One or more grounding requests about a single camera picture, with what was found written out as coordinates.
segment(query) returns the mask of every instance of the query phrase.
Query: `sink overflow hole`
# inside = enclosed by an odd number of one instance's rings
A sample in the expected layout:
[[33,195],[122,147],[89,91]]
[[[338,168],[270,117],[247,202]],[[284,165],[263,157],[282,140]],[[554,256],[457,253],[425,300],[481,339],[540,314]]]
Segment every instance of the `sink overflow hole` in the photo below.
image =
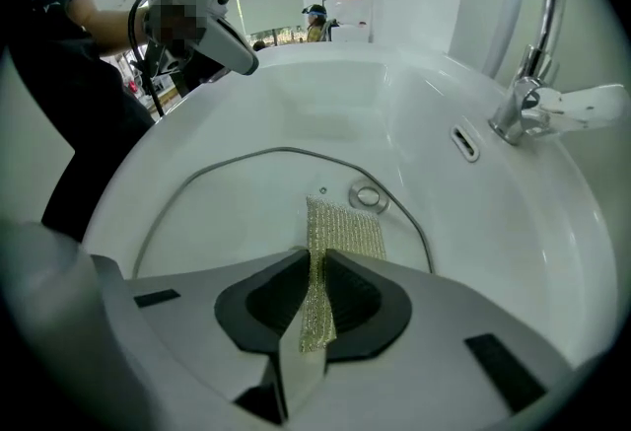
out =
[[477,161],[480,157],[477,145],[473,143],[473,139],[460,126],[456,125],[452,128],[452,140],[454,140],[454,143],[469,163]]

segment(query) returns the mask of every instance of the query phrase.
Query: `faucet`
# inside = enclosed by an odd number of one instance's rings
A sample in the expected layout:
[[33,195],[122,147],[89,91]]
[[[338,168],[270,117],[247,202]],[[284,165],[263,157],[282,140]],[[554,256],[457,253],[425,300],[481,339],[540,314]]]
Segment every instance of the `faucet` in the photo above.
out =
[[[552,52],[559,37],[564,3],[565,0],[543,0],[536,44],[526,47],[524,58],[511,83],[509,95],[489,119],[493,130],[512,145],[517,145],[526,132],[523,125],[524,110],[538,105],[538,90],[544,86],[546,77],[550,78],[555,73]],[[535,121],[536,117],[530,120],[532,124]]]

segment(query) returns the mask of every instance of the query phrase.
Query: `black t-shirt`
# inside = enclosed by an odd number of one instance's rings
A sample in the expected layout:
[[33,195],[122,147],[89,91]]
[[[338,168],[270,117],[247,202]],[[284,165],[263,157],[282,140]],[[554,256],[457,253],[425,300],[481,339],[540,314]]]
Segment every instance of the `black t-shirt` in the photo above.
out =
[[130,149],[153,124],[67,14],[71,0],[19,0],[10,50],[27,88],[75,149]]

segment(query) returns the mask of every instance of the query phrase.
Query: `drain cover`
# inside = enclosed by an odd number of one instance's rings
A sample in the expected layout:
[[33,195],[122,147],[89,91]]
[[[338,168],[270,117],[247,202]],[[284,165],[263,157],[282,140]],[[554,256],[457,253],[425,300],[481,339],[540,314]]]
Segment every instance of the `drain cover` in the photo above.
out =
[[368,179],[353,182],[348,191],[348,201],[353,208],[376,214],[386,210],[390,203],[386,192]]

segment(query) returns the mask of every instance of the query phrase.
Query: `white sink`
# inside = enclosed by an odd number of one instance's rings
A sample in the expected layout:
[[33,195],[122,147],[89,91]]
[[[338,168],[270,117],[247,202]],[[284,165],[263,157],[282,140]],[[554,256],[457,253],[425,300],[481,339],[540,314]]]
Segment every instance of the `white sink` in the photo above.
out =
[[[134,148],[85,239],[125,277],[231,264],[307,239],[307,194],[347,201],[362,175],[295,153],[204,167],[274,147],[344,160],[380,180],[428,239],[437,274],[479,291],[548,338],[573,364],[616,327],[611,243],[597,204],[556,139],[511,147],[486,119],[493,81],[430,52],[318,43],[259,52],[251,77],[203,85]],[[460,126],[479,149],[468,162]],[[418,234],[394,205],[380,214],[392,262],[428,270]],[[151,237],[147,237],[152,226]]]

